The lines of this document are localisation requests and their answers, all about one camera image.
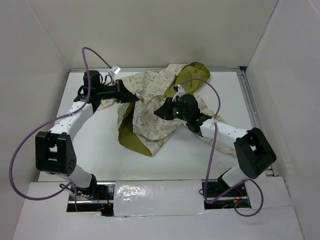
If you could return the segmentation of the cream printed hooded jacket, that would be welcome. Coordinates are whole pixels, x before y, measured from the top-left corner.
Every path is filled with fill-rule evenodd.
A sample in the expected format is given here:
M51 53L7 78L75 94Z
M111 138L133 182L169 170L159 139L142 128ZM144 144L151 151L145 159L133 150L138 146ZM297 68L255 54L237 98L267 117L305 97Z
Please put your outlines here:
M170 64L160 71L143 71L122 78L125 87L136 94L137 102L117 106L118 141L123 147L151 157L170 139L183 121L163 120L154 111L167 97L175 95L173 87L182 85L187 94L192 94L200 111L214 117L198 90L210 79L209 69L200 62Z

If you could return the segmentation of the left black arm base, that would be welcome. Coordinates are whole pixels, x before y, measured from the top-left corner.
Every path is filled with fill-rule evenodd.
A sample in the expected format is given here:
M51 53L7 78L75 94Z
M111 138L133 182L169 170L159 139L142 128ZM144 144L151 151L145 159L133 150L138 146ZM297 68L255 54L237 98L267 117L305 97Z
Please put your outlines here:
M115 181L98 181L94 193L68 186L67 213L98 213L104 217L114 216Z

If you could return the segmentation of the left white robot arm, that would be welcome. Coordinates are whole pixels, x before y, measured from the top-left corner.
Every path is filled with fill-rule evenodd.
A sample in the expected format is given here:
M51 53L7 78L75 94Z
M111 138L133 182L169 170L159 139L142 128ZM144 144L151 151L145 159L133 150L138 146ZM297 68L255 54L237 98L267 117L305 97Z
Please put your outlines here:
M121 79L112 79L111 83L103 84L97 70L86 71L83 84L66 116L50 130L40 131L35 136L36 169L75 184L88 200L97 197L99 187L96 177L77 164L73 140L103 100L124 104L135 103L139 99L125 87Z

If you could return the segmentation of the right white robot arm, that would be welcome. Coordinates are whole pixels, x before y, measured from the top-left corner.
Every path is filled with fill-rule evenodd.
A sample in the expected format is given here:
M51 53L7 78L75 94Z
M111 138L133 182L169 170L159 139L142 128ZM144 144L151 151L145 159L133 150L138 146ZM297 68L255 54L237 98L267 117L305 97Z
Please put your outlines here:
M277 159L259 128L246 130L215 120L201 112L196 98L191 94L166 98L154 114L166 121L182 120L187 128L199 137L216 139L235 150L237 164L217 180L218 190L223 196L230 196L239 182L256 179Z

